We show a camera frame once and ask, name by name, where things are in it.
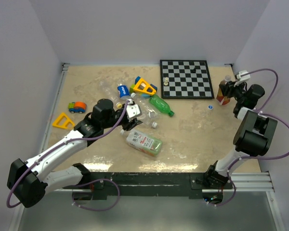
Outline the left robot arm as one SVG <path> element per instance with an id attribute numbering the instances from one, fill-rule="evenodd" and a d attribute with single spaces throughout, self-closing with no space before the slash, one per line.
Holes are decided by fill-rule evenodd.
<path id="1" fill-rule="evenodd" d="M 19 203 L 29 208 L 44 195 L 67 186 L 85 189 L 91 181 L 91 172 L 80 163 L 55 171 L 54 169 L 77 152 L 105 137 L 116 127 L 129 131 L 141 121 L 141 108 L 133 100 L 127 100 L 121 109 L 114 110 L 113 102 L 100 99 L 93 110 L 85 115 L 58 143 L 46 151 L 26 160 L 11 163 L 7 187 L 10 192 L 6 205 L 12 208 L 10 198 L 14 195 Z"/>

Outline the amber tea bottle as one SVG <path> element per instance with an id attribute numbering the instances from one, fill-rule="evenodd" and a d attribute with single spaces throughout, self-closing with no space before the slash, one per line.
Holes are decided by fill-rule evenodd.
<path id="1" fill-rule="evenodd" d="M 222 87 L 225 86 L 230 80 L 230 76 L 225 76 L 224 80 L 222 80 L 219 84 L 218 93 L 216 96 L 216 100 L 218 101 L 219 105 L 226 105 L 230 102 L 230 98 L 224 96 L 222 92 Z"/>

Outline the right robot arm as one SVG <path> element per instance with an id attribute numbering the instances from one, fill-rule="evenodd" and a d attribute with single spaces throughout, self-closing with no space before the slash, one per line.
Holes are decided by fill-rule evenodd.
<path id="1" fill-rule="evenodd" d="M 246 89 L 244 82 L 237 85 L 233 81 L 222 81 L 219 94 L 236 100 L 233 113 L 241 124 L 233 139 L 233 149 L 204 173 L 203 184 L 210 189 L 226 185 L 234 170 L 248 159 L 264 156 L 277 127 L 275 119 L 260 115 L 254 109 L 258 100 L 265 95 L 262 86 L 253 84 Z"/>

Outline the white green tea bottle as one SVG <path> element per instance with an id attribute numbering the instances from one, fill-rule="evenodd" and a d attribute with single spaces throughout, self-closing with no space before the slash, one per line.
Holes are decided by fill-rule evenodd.
<path id="1" fill-rule="evenodd" d="M 157 157 L 162 148 L 161 140 L 136 129 L 130 131 L 122 129 L 120 135 L 130 147 L 152 157 Z"/>

